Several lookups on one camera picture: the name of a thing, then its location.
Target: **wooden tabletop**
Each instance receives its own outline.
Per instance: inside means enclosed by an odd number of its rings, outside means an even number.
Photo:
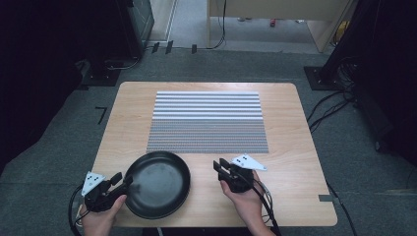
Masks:
[[[273,198],[280,226],[333,226],[337,216],[332,202],[321,202],[328,188],[309,132],[297,89],[273,83],[148,83],[126,82],[118,91],[92,172],[111,178],[125,175],[131,164],[147,152],[156,93],[161,90],[257,91],[269,153],[251,155],[268,168],[258,171]],[[191,172],[185,203],[157,220],[135,216],[126,206],[116,226],[126,227],[234,227],[245,226],[233,203],[223,195],[212,162],[231,160],[242,153],[178,153]]]

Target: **black frying pan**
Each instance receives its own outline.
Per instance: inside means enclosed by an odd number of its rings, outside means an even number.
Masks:
[[[126,206],[146,219],[163,218],[177,210],[190,191],[190,170],[178,155],[154,151],[137,159],[125,174],[133,177]]]

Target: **wooden table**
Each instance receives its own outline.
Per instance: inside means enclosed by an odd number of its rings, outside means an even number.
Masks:
[[[146,153],[157,91],[257,91],[269,153],[250,154],[268,168],[258,171],[271,191],[280,226],[333,226],[337,216],[323,175],[297,89],[292,84],[239,83],[123,83],[117,94],[92,172],[110,178]],[[242,153],[180,153],[191,171],[186,202],[173,214],[158,220],[135,216],[126,206],[117,226],[126,227],[235,227],[244,226],[233,203],[225,197],[212,162],[231,160]]]
[[[225,0],[208,0],[207,46],[210,17],[223,17]],[[323,52],[340,23],[356,7],[356,0],[227,0],[225,17],[306,20],[319,52]]]

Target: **gray and white striped mat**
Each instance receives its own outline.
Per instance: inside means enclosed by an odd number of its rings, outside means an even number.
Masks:
[[[268,153],[256,91],[158,91],[147,152]]]

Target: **person's left hand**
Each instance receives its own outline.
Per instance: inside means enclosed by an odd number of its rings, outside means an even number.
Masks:
[[[110,234],[111,227],[116,221],[116,214],[126,201],[126,195],[120,196],[114,205],[102,212],[90,212],[82,218],[82,225],[86,236],[106,236]],[[86,212],[85,205],[82,206],[81,212]]]

